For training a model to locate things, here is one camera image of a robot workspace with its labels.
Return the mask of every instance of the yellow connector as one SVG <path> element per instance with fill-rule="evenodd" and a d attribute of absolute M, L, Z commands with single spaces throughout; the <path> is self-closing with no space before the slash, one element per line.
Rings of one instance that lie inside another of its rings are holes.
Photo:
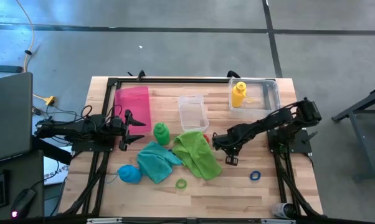
<path fill-rule="evenodd" d="M 39 96 L 39 95 L 36 95 L 36 94 L 32 94 L 34 97 L 38 98 L 38 99 L 42 99 L 45 101 L 45 105 L 52 105 L 55 103 L 55 100 L 56 100 L 56 97 L 54 96 L 50 96 L 48 98 L 44 98 L 42 96 Z"/>

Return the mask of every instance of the wooden table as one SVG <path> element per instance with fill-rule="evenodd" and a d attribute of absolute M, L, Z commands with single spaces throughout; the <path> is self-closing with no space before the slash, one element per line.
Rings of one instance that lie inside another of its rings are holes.
<path fill-rule="evenodd" d="M 108 77 L 92 77 L 87 96 L 87 105 L 93 106 L 92 114 L 102 112 Z M 290 78 L 277 78 L 281 103 L 287 105 L 296 101 L 293 81 Z M 169 127 L 171 139 L 183 132 L 179 118 L 177 98 L 181 95 L 200 93 L 210 125 L 206 134 L 213 132 L 225 134 L 226 129 L 242 123 L 241 119 L 229 118 L 228 85 L 224 83 L 123 83 L 121 88 L 146 85 L 149 88 L 152 126 L 164 122 Z M 155 140 L 153 133 L 134 142 L 128 151 L 118 150 L 110 155 L 107 174 L 114 174 L 126 164 L 137 165 L 136 155 L 150 141 Z M 143 177 L 138 185 L 122 182 L 119 178 L 111 184 L 105 184 L 101 216 L 117 217 L 201 217 L 201 218 L 268 218 L 272 217 L 270 207 L 280 202 L 275 163 L 268 152 L 266 134 L 262 133 L 243 146 L 239 155 L 239 165 L 226 165 L 225 153 L 214 151 L 223 170 L 220 176 L 210 181 L 199 179 L 183 166 L 174 166 L 173 173 L 160 184 L 154 184 Z M 292 154 L 295 182 L 305 199 L 319 213 L 321 203 L 316 180 L 307 157 Z M 87 184 L 92 160 L 91 152 L 83 152 L 73 159 L 65 184 L 59 211 L 68 209 Z M 253 170 L 262 173 L 261 179 L 251 181 L 249 174 Z M 107 175 L 107 181 L 113 176 Z M 178 190 L 175 183 L 179 178 L 187 180 L 187 188 Z M 94 188 L 90 210 L 94 205 Z"/>

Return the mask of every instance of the gray floor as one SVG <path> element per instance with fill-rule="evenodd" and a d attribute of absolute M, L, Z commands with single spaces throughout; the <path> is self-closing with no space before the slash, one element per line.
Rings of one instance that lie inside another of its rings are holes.
<path fill-rule="evenodd" d="M 266 28 L 259 0 L 21 2 L 35 24 Z M 268 3 L 276 29 L 375 30 L 375 0 Z M 26 22 L 13 0 L 0 0 L 0 23 Z M 30 40 L 28 30 L 0 30 L 0 64 L 22 65 Z M 315 100 L 324 117 L 311 128 L 319 131 L 311 143 L 324 213 L 375 222 L 375 180 L 351 180 L 365 166 L 351 125 L 330 120 L 375 89 L 375 36 L 276 35 L 276 42 L 283 77 L 293 78 L 298 97 Z M 58 96 L 65 110 L 85 104 L 93 75 L 144 70 L 150 76 L 224 77 L 235 70 L 243 77 L 275 77 L 267 34 L 38 31 L 33 51 L 34 92 Z M 44 108 L 39 100 L 34 104 Z"/>

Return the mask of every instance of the small ring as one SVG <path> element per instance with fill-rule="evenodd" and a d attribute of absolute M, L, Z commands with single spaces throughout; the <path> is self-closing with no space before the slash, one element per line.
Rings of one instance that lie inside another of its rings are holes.
<path fill-rule="evenodd" d="M 175 187 L 177 189 L 185 189 L 186 186 L 188 185 L 188 183 L 186 182 L 186 180 L 184 180 L 183 178 L 180 178 L 176 184 L 175 184 Z"/>
<path fill-rule="evenodd" d="M 259 180 L 261 178 L 261 173 L 257 170 L 253 171 L 250 174 L 250 180 Z"/>

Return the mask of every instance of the transparent plastic box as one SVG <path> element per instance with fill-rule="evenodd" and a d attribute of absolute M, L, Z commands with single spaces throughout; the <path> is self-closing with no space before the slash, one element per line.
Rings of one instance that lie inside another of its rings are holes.
<path fill-rule="evenodd" d="M 209 126 L 202 95 L 178 97 L 179 115 L 183 131 L 205 131 Z"/>
<path fill-rule="evenodd" d="M 232 90 L 238 82 L 246 84 L 246 95 L 239 107 L 232 106 Z M 229 112 L 234 118 L 266 116 L 280 108 L 277 83 L 273 80 L 256 78 L 231 78 L 229 80 Z"/>

